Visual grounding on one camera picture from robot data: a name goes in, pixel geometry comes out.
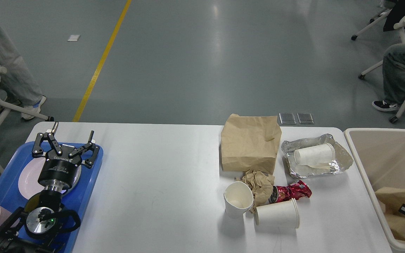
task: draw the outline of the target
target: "gray pants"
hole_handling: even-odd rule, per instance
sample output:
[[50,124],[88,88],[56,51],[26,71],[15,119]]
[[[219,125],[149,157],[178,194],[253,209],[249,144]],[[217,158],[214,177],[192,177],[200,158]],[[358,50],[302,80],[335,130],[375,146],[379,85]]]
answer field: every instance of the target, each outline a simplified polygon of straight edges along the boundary
[[1,88],[9,97],[19,99],[23,105],[34,105],[40,101],[42,91],[27,69],[23,57],[0,26],[0,65],[7,68],[1,75]]
[[384,101],[402,104],[405,99],[405,44],[390,46],[384,53]]

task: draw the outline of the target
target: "crumpled brown paper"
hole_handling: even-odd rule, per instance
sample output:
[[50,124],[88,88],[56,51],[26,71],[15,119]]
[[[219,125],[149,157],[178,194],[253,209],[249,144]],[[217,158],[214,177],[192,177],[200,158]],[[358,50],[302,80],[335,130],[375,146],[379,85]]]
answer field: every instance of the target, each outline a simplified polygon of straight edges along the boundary
[[396,240],[405,241],[405,216],[398,210],[405,204],[405,189],[382,187],[376,192],[376,197],[385,207],[383,208],[385,219],[392,230]]
[[247,184],[254,196],[254,205],[251,210],[256,212],[256,207],[267,203],[268,198],[273,193],[273,185],[275,184],[275,176],[265,174],[261,171],[247,171],[241,178],[243,183]]
[[221,132],[223,171],[256,170],[273,174],[281,140],[277,116],[231,114]]

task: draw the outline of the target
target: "beige plastic bin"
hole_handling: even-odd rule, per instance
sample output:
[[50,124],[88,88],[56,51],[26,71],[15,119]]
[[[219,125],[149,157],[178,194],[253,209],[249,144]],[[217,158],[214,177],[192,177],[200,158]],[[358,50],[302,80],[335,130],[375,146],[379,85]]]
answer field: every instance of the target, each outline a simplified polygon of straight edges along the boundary
[[392,250],[405,252],[405,244],[394,239],[374,194],[384,186],[405,189],[405,129],[349,128],[344,135]]

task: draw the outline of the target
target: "yellow floor line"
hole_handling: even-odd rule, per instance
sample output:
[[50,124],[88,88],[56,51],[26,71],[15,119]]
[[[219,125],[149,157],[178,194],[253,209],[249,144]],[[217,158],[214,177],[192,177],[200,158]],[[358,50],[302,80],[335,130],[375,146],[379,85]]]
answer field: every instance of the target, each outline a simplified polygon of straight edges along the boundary
[[87,90],[85,91],[84,97],[81,100],[81,103],[79,104],[79,107],[77,108],[76,114],[74,115],[73,122],[78,122],[79,119],[81,118],[82,113],[84,112],[85,105],[87,104],[88,99],[90,98],[90,95],[93,91],[93,87],[95,86],[96,80],[98,80],[99,73],[101,72],[101,69],[104,66],[104,62],[106,62],[107,55],[110,52],[110,49],[112,48],[112,45],[114,44],[114,40],[117,37],[117,33],[120,29],[121,23],[123,22],[124,16],[126,15],[127,9],[129,9],[130,2],[132,0],[128,0],[126,2],[126,5],[124,6],[123,12],[121,13],[120,18],[118,19],[117,25],[114,28],[114,31],[112,32],[112,35],[109,39],[109,42],[107,43],[106,49],[104,50],[103,56],[101,56],[101,59],[99,60],[98,67],[96,67],[95,73],[93,73],[93,77],[90,81],[89,86],[87,87]]

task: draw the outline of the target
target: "white table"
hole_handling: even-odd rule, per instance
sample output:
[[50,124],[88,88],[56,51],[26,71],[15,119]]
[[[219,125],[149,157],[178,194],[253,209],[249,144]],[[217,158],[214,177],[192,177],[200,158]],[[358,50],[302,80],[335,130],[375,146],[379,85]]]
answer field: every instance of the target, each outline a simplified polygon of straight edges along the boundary
[[[52,125],[38,123],[27,141]],[[313,194],[297,201],[299,229],[256,226],[249,212],[226,216],[223,192],[242,173],[221,170],[222,128],[61,122],[59,142],[84,143],[94,130],[104,150],[73,252],[391,252],[355,163],[343,174],[304,180]],[[330,133],[349,151],[337,128],[282,131],[281,141]],[[279,150],[275,184],[286,186],[294,179],[282,156]]]

